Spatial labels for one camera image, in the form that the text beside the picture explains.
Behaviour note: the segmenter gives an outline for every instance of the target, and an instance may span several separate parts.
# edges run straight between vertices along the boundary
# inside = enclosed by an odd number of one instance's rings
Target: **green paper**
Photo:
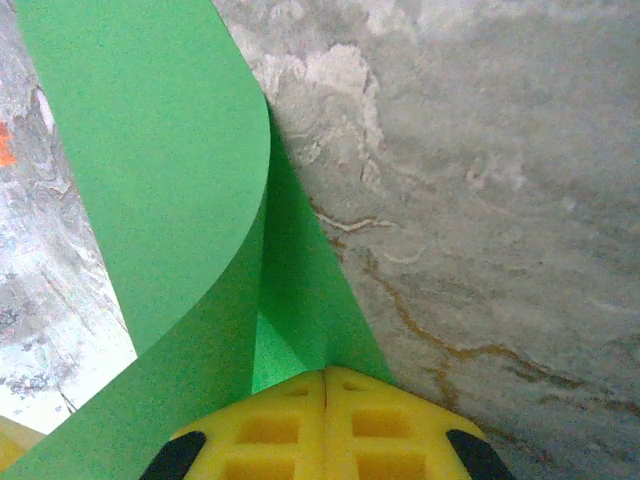
[[[139,358],[2,478],[137,478],[177,428],[300,371],[393,381],[208,0],[18,18]]]

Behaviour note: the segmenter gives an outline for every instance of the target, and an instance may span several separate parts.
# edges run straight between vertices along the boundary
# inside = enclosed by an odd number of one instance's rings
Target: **orange mark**
[[[16,157],[9,151],[10,138],[9,129],[4,123],[0,122],[0,167],[16,163]]]

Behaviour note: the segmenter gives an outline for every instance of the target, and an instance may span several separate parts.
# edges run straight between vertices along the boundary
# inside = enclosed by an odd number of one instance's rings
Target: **curved green paper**
[[[392,382],[208,0],[18,18],[139,358],[2,478],[137,478],[182,425],[306,369]]]

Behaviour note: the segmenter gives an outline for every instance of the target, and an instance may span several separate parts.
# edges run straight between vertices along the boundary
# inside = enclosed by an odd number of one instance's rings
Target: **stone floor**
[[[134,353],[9,3],[0,414],[48,431]],[[519,478],[637,478],[638,2],[214,3],[402,386]]]

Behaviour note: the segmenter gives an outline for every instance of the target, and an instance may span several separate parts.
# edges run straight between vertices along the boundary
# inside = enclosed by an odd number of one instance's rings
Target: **yellow object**
[[[447,440],[473,423],[341,367],[307,372],[204,417],[185,480],[468,480]]]
[[[42,438],[41,433],[0,416],[0,473]]]

